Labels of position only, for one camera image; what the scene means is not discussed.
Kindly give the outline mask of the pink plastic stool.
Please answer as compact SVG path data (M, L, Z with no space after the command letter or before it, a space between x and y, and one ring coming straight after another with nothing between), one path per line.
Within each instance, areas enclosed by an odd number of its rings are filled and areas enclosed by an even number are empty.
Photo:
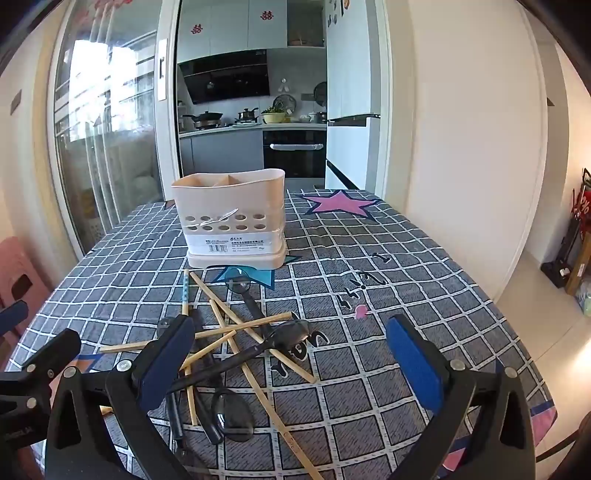
M1 310L23 301L27 317L9 330L9 335L20 338L49 297L49 289L26 255L17 237L1 241Z

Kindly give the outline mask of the steel pot on stove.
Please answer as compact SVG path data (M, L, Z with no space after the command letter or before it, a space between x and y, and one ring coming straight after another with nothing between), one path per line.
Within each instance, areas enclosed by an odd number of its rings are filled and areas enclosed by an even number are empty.
M242 111L238 112L238 118L236 118L236 122L238 123L256 123L257 115L256 111L259 110L258 107L256 108L244 108Z

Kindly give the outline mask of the black wok on stove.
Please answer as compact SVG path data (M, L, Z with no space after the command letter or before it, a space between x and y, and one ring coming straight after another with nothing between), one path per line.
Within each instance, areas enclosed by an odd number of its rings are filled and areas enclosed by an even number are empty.
M221 113L205 111L199 115L183 115L183 118L189 119L193 127L197 130L206 130L221 126Z

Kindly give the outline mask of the yellow bowl with greens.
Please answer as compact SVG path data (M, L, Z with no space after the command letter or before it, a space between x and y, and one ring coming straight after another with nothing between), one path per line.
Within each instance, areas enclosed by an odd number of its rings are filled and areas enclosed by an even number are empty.
M283 123L287 118L287 112L279 107L270 107L262 112L264 124Z

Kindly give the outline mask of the black range hood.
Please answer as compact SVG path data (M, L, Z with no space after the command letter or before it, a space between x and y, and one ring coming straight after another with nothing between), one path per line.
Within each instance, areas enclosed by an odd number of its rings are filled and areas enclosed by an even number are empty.
M211 55L178 66L194 105L270 95L266 49Z

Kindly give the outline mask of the black built-in oven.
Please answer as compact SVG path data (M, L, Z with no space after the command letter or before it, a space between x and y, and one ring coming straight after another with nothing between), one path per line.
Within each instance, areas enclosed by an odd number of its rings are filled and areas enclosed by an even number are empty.
M287 129L263 131L263 164L283 169L287 178L325 177L325 130Z

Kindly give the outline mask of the long bamboo chopstick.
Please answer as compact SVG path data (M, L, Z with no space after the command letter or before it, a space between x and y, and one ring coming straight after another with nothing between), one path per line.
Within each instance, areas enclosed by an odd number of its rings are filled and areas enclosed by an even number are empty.
M211 305L211 310L214 313L219 326L225 326L221 312L224 312L226 316L228 316L232 327L243 325L242 320L236 322L235 319L233 319L233 312L228 308L222 310L219 308L219 304L214 300L209 300L209 305ZM287 444L291 453L293 453L297 460L301 463L301 466L303 466L308 475L311 476L311 479L324 479L321 473L318 472L318 469L315 467L314 463L308 459L308 456L304 453L304 450L301 449L301 446L297 444L297 441L294 439L293 435L290 434L290 431L287 430L286 425L283 424L279 414L276 413L276 410L273 408L273 404L270 402L270 399L267 398L266 393L260 388L259 383L256 381L256 377L252 374L252 370L249 369L247 363L242 364L242 373L245 375L247 382L249 382L250 387L252 387L253 392L256 394L260 405L263 406L264 411L266 411L266 414L269 415L270 421L273 423L274 428L276 428L276 431L280 433L280 437L283 438L284 443Z

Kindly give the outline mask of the beige utensil holder caddy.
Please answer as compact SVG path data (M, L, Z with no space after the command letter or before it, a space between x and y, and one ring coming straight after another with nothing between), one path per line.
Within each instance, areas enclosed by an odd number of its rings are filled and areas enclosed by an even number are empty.
M281 169L195 173L172 186L192 268L276 270L287 257Z

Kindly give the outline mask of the blue patterned bamboo chopstick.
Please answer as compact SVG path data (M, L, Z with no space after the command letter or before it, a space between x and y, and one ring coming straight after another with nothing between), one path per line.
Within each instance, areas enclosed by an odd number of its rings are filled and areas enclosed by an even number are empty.
M189 316L189 271L184 269L182 274L182 315Z

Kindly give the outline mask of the grey checkered tablecloth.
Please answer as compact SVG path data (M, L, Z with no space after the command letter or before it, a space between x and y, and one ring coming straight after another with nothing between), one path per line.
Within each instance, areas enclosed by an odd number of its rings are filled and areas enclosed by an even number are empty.
M450 360L517 371L541 440L557 418L529 352L481 287L426 233L374 195L287 194L287 263L250 292L266 315L293 312L324 335L303 367L315 383L263 354L249 369L283 424L326 479L384 479L429 422L387 345L404 314ZM72 269L41 307L8 366L18 369L63 329L78 332L88 368L114 367L104 346L149 340L181 308L186 245L176 210L136 208ZM189 283L202 323L216 319Z

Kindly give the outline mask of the white refrigerator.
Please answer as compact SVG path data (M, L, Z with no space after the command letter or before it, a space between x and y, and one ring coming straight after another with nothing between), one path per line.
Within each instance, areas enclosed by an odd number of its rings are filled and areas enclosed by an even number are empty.
M325 2L325 53L328 74L325 186L375 192L381 65L374 1Z

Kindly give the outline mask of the black handled spoon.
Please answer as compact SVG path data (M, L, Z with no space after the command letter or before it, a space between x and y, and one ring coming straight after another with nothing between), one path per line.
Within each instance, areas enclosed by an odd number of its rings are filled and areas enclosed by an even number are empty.
M308 321L287 321L283 325L280 325L279 328L274 330L273 334L263 341L263 343L253 345L252 347L247 348L245 351L240 351L239 353L236 353L235 355L232 355L223 361L215 363L211 367L208 367L204 370L199 370L174 381L168 392L173 393L183 390L186 387L209 380L210 378L217 375L221 375L221 373L225 371L241 366L243 363L255 358L257 355L262 354L266 350L292 348L297 345L297 343L307 339L310 334L311 330Z
M250 279L248 276L237 276L226 281L226 286L233 293L242 297L243 303L254 320L263 319L263 312L260 310L259 304L253 299L250 294Z
M194 398L199 408L197 417L204 417L204 431L211 443L218 445L224 439L242 443L252 439L254 419L242 396L224 387L221 374L209 377L205 383L215 389L211 406L205 406L198 392Z

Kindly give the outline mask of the glass sliding door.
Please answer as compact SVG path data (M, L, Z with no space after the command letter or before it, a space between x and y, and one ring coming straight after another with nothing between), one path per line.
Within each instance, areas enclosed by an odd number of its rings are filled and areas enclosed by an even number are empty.
M55 47L54 185L84 255L136 207L162 199L155 140L158 1L72 1Z

